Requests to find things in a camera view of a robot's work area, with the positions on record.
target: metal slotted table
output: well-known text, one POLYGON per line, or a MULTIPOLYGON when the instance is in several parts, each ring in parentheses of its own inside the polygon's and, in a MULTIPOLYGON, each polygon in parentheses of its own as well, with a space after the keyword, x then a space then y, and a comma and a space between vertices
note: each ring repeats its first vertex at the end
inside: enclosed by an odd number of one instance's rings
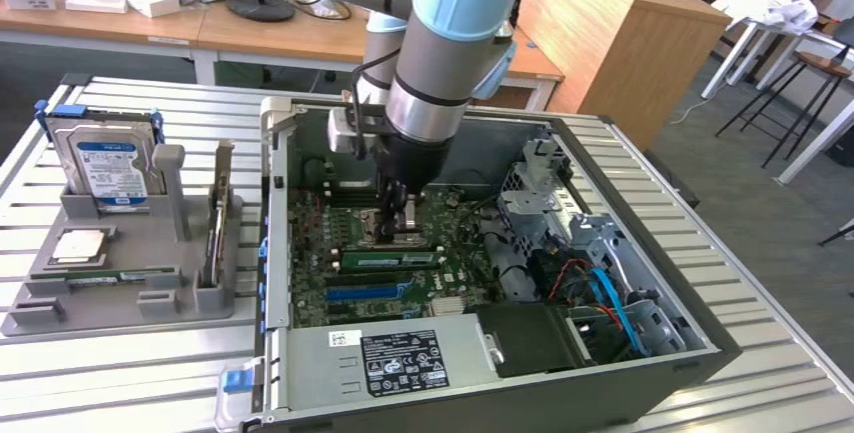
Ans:
MULTIPOLYGON (((51 97, 149 111, 187 149, 186 192, 205 193, 217 140, 235 140, 243 196, 239 296, 225 320, 42 337, 0 337, 0 431, 213 431, 218 374, 253 354, 261 214, 259 108, 270 91, 95 77, 51 97)), ((614 432, 854 432, 854 387, 613 126, 566 118, 574 134, 744 348, 701 387, 614 432)), ((596 210, 598 196, 573 181, 596 210)), ((66 177, 33 126, 0 168, 0 320, 61 211, 66 177)))

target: floor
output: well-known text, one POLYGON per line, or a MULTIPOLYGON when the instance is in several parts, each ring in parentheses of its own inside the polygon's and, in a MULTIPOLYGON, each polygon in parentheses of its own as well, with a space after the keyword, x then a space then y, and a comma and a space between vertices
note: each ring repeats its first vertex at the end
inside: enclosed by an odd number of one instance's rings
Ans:
MULTIPOLYGON (((0 158, 6 158, 33 118, 33 104, 47 98, 65 72, 193 82, 193 64, 179 58, 13 45, 0 43, 0 158)), ((718 63, 710 60, 690 87, 674 118, 700 101, 700 91, 718 63)), ((306 70, 274 69, 265 88, 337 93, 338 81, 306 70)), ((253 75, 239 74, 246 80, 253 75)), ((760 168, 773 140, 757 131, 714 131, 749 101, 746 85, 724 89, 680 125, 660 134, 653 151, 701 199, 698 213, 745 262, 843 371, 854 377, 854 244, 816 242, 854 217, 854 169, 818 158, 784 188, 772 179, 786 162, 760 168)), ((784 107, 774 113, 786 115, 784 107)))

